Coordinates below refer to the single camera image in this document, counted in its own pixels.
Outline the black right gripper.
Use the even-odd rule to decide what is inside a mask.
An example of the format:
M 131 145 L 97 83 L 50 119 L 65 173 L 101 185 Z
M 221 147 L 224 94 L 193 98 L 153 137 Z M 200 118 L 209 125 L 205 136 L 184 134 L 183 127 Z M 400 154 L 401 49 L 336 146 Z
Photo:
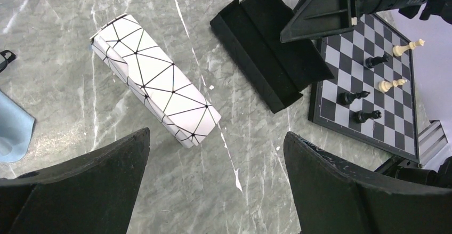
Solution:
M 364 14 L 398 10 L 408 19 L 432 15 L 451 24 L 451 0 L 298 0 L 294 15 L 280 32 L 282 43 L 349 32 Z

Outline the black glasses case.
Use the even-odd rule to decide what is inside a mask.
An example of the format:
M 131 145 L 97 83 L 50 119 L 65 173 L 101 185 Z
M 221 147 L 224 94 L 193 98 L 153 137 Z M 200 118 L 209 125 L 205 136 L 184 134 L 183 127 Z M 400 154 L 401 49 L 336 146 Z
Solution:
M 293 17 L 282 0 L 234 0 L 211 21 L 211 29 L 272 113 L 302 97 L 309 85 L 334 75 L 309 39 L 282 43 Z

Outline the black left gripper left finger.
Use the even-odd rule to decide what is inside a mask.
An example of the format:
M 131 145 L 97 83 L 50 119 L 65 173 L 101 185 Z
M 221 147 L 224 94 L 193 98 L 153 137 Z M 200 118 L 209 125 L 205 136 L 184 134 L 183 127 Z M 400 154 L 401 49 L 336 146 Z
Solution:
M 66 162 L 1 179 L 1 233 L 126 233 L 150 152 L 143 128 Z

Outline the light blue cleaning cloth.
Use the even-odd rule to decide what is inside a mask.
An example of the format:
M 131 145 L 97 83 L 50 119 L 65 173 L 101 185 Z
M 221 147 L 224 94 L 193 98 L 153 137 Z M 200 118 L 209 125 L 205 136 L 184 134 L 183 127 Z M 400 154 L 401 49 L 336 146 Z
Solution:
M 34 123 L 34 117 L 1 93 L 1 162 L 17 162 L 25 156 Z

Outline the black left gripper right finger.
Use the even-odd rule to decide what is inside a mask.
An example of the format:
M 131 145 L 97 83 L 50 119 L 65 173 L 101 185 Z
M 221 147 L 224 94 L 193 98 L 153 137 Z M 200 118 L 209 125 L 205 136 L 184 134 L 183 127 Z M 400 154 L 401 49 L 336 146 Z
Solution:
M 388 176 L 293 132 L 284 158 L 302 233 L 451 233 L 451 159 Z

